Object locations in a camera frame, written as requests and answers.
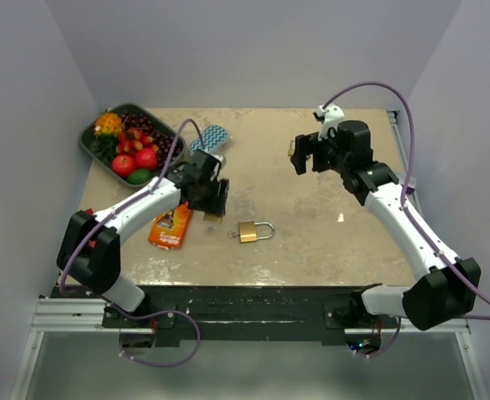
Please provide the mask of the small brass padlock with keys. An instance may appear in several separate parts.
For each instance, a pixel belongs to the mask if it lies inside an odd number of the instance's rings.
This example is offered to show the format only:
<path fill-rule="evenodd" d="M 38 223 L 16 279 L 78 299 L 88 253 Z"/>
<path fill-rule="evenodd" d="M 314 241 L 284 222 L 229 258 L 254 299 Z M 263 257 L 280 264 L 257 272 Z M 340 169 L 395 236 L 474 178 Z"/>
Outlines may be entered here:
<path fill-rule="evenodd" d="M 287 151 L 287 155 L 288 155 L 289 157 L 291 157 L 291 156 L 294 154 L 294 152 L 295 152 L 295 141 L 294 141 L 294 140 L 292 140 L 292 141 L 290 142 L 290 144 L 289 144 L 289 148 L 288 148 L 288 151 Z"/>

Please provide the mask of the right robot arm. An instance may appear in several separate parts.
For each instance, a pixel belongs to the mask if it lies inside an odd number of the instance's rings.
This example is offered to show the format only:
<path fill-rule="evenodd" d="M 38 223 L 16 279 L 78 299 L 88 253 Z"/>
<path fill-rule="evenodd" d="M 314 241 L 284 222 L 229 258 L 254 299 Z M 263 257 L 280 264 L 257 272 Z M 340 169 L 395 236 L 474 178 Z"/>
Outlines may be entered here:
<path fill-rule="evenodd" d="M 308 170 L 308 160 L 316 173 L 333 170 L 340 175 L 345 189 L 386 228 L 416 279 L 411 287 L 364 288 L 349 308 L 355 325 L 366 328 L 379 315 L 391 315 L 426 331 L 473 310 L 481 268 L 438 238 L 403 195 L 394 171 L 374 160 L 365 122 L 341 122 L 325 139 L 318 133 L 296 136 L 290 161 L 297 174 Z"/>

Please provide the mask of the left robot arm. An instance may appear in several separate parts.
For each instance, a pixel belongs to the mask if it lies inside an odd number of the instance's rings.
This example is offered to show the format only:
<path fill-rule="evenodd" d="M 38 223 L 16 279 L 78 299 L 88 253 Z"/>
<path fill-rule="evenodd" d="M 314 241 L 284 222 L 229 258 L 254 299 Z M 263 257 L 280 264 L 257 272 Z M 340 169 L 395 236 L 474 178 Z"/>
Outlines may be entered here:
<path fill-rule="evenodd" d="M 131 196 L 89 214 L 79 211 L 68 222 L 57 266 L 60 289 L 67 277 L 122 309 L 133 327 L 145 325 L 151 307 L 145 292 L 121 274 L 121 247 L 158 215 L 185 204 L 188 208 L 222 217 L 226 211 L 229 180 L 220 176 L 225 158 L 196 150 L 185 162 L 165 167 Z"/>

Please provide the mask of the long shackle brass padlock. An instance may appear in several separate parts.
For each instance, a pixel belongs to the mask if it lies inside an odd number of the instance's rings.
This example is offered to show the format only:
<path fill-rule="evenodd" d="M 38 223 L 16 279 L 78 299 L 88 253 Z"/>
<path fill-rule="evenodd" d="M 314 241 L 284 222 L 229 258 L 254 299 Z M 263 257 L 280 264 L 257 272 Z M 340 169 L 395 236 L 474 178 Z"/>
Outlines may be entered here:
<path fill-rule="evenodd" d="M 209 232 L 218 230 L 223 218 L 215 214 L 205 213 L 202 219 L 206 223 L 206 228 Z"/>

